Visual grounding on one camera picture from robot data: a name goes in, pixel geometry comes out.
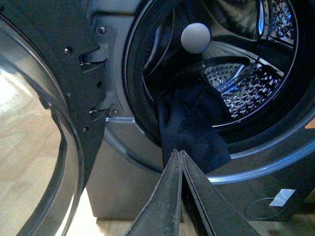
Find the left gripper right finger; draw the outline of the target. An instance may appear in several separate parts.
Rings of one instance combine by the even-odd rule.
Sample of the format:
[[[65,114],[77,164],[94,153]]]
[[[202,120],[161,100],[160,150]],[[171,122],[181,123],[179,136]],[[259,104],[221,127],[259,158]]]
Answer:
[[[259,235],[184,150],[180,151],[180,158],[183,167],[183,216],[188,236]]]

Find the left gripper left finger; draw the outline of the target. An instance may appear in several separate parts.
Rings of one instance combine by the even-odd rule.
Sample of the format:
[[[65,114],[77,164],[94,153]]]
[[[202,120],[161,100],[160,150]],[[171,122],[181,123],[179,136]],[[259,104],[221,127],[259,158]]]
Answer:
[[[181,221],[183,167],[180,153],[172,155],[149,200],[126,236],[178,236]]]

